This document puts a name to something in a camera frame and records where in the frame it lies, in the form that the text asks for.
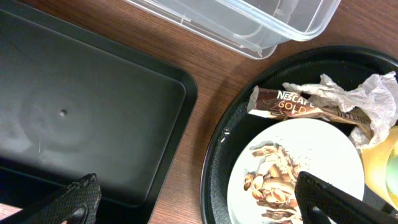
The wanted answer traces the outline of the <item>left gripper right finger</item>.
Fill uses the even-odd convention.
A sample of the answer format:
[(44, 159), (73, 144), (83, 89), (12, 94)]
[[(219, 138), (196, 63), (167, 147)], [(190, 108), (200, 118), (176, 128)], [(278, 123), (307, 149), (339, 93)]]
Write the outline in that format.
[(397, 224), (397, 219), (308, 172), (300, 172), (295, 197), (304, 223)]

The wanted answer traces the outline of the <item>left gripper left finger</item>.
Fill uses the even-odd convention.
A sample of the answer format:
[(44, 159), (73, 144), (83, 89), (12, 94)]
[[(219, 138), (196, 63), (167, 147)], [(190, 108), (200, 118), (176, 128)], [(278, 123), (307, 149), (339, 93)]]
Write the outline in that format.
[(100, 183), (97, 175), (90, 173), (1, 220), (1, 224), (93, 224), (100, 201)]

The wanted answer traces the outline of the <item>blue cup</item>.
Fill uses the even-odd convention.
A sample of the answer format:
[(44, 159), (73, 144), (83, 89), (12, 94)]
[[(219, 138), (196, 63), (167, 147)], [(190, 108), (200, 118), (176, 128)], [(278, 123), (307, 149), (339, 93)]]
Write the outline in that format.
[(386, 187), (391, 200), (397, 203), (397, 149), (393, 149), (386, 164)]

